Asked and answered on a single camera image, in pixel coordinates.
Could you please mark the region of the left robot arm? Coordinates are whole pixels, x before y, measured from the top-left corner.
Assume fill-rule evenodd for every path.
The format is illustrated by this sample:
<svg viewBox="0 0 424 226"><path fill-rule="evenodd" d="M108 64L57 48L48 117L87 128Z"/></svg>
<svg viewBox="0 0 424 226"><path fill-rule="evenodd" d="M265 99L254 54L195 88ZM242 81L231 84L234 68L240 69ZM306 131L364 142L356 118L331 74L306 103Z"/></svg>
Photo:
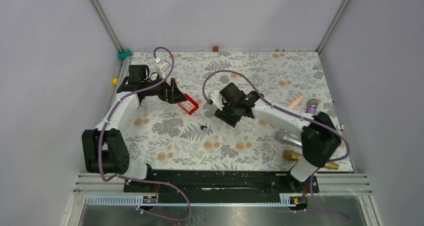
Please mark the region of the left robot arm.
<svg viewBox="0 0 424 226"><path fill-rule="evenodd" d="M130 159L121 131L146 97L156 96L168 104L187 100L175 78L169 82L165 80L172 65L161 61L155 68L157 77L151 79L147 65L130 65L128 75L117 88L113 106L94 129L84 130L81 136L85 168L89 173L103 172L136 179L136 185L144 192L154 188L154 176L148 174L146 163Z"/></svg>

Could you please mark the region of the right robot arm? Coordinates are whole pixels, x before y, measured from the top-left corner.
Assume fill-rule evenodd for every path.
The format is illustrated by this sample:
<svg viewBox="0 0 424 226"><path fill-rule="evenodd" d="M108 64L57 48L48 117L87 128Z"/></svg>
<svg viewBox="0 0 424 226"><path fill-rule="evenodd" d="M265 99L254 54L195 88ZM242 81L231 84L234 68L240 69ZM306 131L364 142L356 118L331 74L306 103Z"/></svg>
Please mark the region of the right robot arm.
<svg viewBox="0 0 424 226"><path fill-rule="evenodd" d="M256 91L244 93L234 83L211 91L208 98L217 107L215 117L232 127L249 117L277 125L301 140L302 157L289 170L286 182L293 192L307 185L309 176L330 160L342 142L332 120L323 112L313 115L273 104Z"/></svg>

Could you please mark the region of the purple glitter microphone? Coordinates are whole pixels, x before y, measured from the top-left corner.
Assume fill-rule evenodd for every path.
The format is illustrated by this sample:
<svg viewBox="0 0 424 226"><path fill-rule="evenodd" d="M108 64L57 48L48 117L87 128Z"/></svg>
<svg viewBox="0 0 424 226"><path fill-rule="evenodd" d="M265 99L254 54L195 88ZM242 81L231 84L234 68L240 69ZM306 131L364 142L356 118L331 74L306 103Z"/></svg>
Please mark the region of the purple glitter microphone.
<svg viewBox="0 0 424 226"><path fill-rule="evenodd" d="M308 100L308 102L306 103L306 113L316 115L318 113L318 106L319 102L317 99L312 98Z"/></svg>

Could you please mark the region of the red plastic basket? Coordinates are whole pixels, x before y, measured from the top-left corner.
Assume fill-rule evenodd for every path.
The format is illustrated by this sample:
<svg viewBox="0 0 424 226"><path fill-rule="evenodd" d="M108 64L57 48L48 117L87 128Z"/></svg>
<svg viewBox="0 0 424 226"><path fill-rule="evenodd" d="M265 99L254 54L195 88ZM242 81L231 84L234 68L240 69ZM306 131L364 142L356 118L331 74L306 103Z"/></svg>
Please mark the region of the red plastic basket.
<svg viewBox="0 0 424 226"><path fill-rule="evenodd" d="M192 115L199 109L199 104L188 94L185 94L186 101L178 103L178 106L188 115Z"/></svg>

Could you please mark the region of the yellow cube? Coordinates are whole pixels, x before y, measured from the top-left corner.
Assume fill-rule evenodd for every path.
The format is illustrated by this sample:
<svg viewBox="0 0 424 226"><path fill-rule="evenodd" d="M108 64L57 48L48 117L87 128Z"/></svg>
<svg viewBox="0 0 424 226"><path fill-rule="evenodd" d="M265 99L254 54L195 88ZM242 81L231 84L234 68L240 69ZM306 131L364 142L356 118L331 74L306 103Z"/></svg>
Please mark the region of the yellow cube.
<svg viewBox="0 0 424 226"><path fill-rule="evenodd" d="M117 85L118 84L118 79L117 78L114 78L113 80L112 80L112 83L113 83L113 85Z"/></svg>

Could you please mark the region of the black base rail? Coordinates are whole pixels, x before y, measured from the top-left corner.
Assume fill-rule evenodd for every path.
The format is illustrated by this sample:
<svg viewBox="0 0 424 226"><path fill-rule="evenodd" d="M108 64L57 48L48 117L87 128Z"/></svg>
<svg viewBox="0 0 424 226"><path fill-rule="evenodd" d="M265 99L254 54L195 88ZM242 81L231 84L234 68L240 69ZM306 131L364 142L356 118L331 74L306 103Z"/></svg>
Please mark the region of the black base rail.
<svg viewBox="0 0 424 226"><path fill-rule="evenodd" d="M287 172L153 170L144 183L127 183L125 193L152 193L159 203L279 203L280 194L320 191L316 177L298 182Z"/></svg>

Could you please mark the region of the teal block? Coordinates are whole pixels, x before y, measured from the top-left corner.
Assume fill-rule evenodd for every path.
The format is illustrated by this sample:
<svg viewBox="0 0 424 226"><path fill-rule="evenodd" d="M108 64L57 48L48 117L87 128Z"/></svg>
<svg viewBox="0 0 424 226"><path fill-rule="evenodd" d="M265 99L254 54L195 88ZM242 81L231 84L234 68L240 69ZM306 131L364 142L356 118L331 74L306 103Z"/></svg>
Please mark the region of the teal block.
<svg viewBox="0 0 424 226"><path fill-rule="evenodd" d="M127 57L131 56L132 52L130 49L127 49L126 51L122 52L122 53L118 53L117 57L119 60L125 60Z"/></svg>

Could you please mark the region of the silver microphone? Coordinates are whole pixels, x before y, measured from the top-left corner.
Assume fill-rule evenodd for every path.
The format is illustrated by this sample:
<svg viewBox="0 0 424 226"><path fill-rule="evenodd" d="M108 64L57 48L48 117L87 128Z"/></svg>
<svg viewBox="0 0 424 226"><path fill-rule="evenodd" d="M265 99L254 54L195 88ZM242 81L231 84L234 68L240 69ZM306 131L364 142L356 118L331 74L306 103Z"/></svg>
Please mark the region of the silver microphone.
<svg viewBox="0 0 424 226"><path fill-rule="evenodd" d="M285 131L276 132L274 139L280 143L287 143L300 148L302 147L301 139L294 137L290 133L287 133Z"/></svg>

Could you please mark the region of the gold microphone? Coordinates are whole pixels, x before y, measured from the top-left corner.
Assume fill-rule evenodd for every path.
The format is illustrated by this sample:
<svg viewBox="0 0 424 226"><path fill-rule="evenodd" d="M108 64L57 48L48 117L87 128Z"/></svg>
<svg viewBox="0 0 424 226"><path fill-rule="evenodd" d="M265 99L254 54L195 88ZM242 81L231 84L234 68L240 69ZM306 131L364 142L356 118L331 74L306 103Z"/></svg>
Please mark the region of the gold microphone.
<svg viewBox="0 0 424 226"><path fill-rule="evenodd" d="M282 157L288 161L298 161L303 157L303 155L293 150L284 150L282 153ZM324 165L324 168L330 170L338 170L339 164L328 162Z"/></svg>

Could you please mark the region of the floral patterned mat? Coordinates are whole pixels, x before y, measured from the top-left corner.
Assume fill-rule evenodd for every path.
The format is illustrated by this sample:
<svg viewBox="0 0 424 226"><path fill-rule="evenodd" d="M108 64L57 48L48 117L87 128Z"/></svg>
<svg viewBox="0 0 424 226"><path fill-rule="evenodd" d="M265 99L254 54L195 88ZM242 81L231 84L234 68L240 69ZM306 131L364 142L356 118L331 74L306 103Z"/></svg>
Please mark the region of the floral patterned mat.
<svg viewBox="0 0 424 226"><path fill-rule="evenodd" d="M194 99L199 109L192 115L179 106L146 98L122 130L133 160L155 169L173 170L272 170L286 171L292 162L284 150L300 148L275 140L280 128L267 121L242 118L235 128L214 116L216 108L204 94L234 83L244 92L256 87L269 101L297 107L317 99L336 127L339 121L315 52L175 52L172 76L179 89Z"/></svg>

